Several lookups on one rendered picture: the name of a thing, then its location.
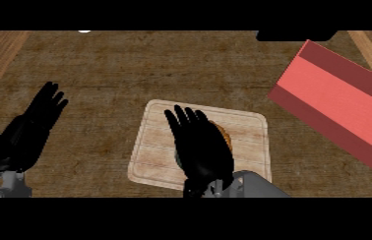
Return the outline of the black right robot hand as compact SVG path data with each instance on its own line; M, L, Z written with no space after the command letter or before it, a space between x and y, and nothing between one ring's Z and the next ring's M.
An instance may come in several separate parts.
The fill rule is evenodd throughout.
M186 175L183 197L201 198L208 186L223 181L223 189L233 183L233 154L224 136L201 110L174 105L164 110L174 137L182 169Z

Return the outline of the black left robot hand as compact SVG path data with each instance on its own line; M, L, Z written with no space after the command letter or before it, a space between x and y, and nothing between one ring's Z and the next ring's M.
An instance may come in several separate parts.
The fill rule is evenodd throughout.
M0 172L25 172L35 165L66 103L58 84L47 82L0 134Z

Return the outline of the orange squash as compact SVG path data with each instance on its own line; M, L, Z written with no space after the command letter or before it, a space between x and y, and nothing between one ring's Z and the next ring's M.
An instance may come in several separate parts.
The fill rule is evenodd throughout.
M216 127L217 127L217 129L219 129L219 131L220 131L220 133L221 133L221 135L224 137L230 152L233 152L232 137L230 137L229 133L226 132L226 129L213 120L210 120L210 122L216 125Z

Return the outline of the pale wooden cutting board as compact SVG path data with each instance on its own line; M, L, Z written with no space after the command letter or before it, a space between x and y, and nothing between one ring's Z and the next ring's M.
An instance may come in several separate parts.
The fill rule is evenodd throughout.
M131 181L183 190L186 176L176 163L174 137L164 110L174 110L174 105L201 110L210 120L223 128L232 139L233 170L254 171L272 181L267 122L261 114L154 99L148 102L133 155L128 165Z

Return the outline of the red cardboard box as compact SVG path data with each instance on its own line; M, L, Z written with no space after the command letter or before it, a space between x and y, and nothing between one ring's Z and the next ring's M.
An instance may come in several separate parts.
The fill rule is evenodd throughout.
M267 97L372 168L372 71L307 40Z

